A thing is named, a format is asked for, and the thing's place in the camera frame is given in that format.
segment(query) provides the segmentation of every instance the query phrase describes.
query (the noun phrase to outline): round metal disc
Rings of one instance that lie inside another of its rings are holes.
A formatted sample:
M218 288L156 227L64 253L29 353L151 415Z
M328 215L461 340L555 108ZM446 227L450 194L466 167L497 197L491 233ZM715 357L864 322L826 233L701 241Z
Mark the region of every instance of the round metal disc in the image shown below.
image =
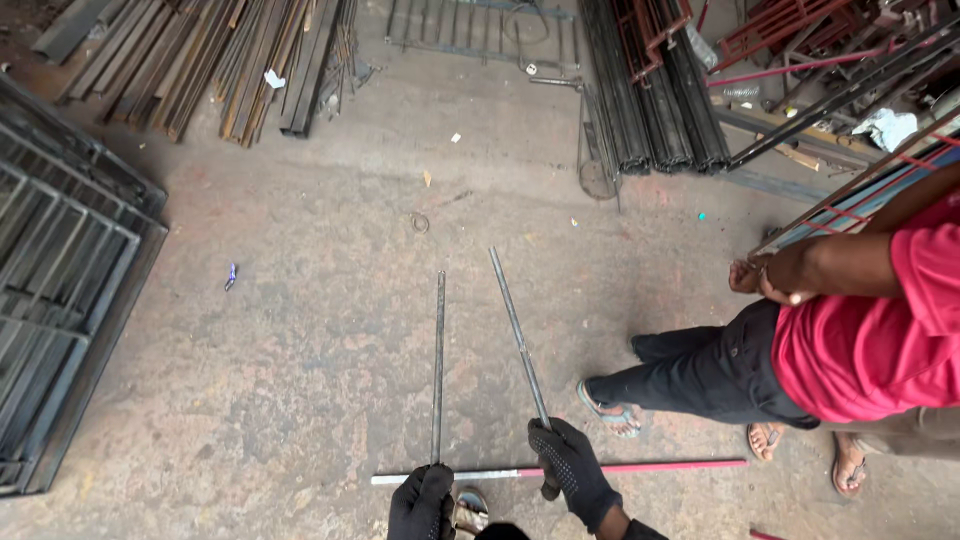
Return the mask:
M603 165L598 160L587 161L580 167L580 187L597 201L609 201L616 197L613 183L604 176Z

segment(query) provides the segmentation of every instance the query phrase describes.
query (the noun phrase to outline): black glove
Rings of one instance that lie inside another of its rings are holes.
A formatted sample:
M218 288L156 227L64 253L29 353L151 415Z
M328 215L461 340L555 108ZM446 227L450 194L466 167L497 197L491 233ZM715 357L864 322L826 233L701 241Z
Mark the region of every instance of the black glove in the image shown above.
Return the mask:
M552 501L550 495L556 497L553 486L560 485L566 508L593 534L608 510L623 505L623 497L604 478L586 435L559 418L550 418L550 426L553 431L546 430L539 418L527 424L530 447L541 463L549 465L543 466L545 480L540 491Z
M453 471L424 465L407 477L390 501L387 540L453 540Z

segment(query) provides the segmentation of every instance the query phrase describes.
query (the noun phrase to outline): paper scrap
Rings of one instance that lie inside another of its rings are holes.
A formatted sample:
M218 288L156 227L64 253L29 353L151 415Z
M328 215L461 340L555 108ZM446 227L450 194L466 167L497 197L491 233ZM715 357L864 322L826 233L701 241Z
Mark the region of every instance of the paper scrap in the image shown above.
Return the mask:
M270 85L270 87L274 90L277 88L283 88L287 84L287 80L280 79L273 69L264 73L263 78L267 80L267 84Z

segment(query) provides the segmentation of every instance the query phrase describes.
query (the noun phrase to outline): concrete floor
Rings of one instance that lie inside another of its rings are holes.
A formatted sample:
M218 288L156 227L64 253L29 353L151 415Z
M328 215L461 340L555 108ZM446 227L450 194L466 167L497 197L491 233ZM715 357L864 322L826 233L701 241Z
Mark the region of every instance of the concrete floor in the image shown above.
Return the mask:
M673 539L743 539L751 527L791 540L956 535L957 464L871 457L848 502L830 485L826 432L791 431L769 464L742 427L692 416L648 412L638 439L608 436L576 381L631 365L631 331L731 319L751 299L727 289L729 261L804 205L654 175L626 181L618 215L575 180L573 92L529 85L508 64L400 55L379 39L385 13L377 0L358 20L363 56L384 70L309 140L281 137L271 117L242 150L216 137L206 103L179 146L89 126L169 191L171 233L53 490L0 503L0 536L384 538L392 489L370 476L429 456L438 270L443 460L533 465L534 408L492 245L549 411L582 426L601 461L750 458L612 478L631 515ZM772 166L787 178L799 167ZM426 234L411 229L414 211ZM224 293L231 262L238 279ZM535 480L476 485L495 520L534 539L587 536Z

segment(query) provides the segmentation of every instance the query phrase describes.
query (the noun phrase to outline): black pants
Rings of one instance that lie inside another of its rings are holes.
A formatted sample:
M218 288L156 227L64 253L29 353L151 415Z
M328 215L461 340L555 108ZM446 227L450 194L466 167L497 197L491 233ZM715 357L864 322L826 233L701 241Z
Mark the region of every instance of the black pants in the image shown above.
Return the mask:
M761 300L726 327L698 327L638 335L644 362L590 379L591 398L650 410L688 412L727 424L784 422L812 429L820 421L787 397L770 364L780 305Z

